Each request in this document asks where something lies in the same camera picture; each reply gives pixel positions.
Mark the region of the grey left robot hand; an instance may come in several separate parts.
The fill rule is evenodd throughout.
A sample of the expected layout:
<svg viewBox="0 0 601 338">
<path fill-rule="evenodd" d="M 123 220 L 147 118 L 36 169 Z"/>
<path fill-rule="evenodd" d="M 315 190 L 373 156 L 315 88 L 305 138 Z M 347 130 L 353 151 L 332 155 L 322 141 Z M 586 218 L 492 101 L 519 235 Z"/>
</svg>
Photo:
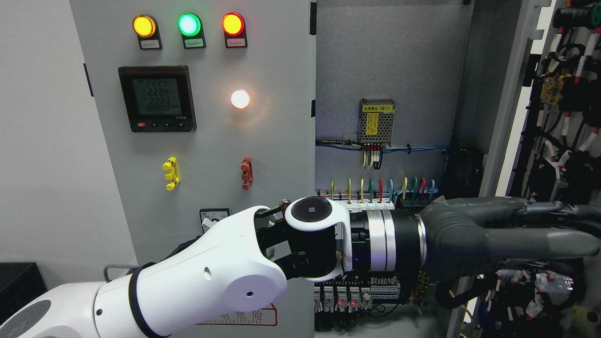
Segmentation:
<svg viewBox="0 0 601 338">
<path fill-rule="evenodd" d="M 448 283 L 531 261 L 595 255 L 600 208 L 518 197 L 439 198 L 419 213 L 425 272 Z"/>
</svg>

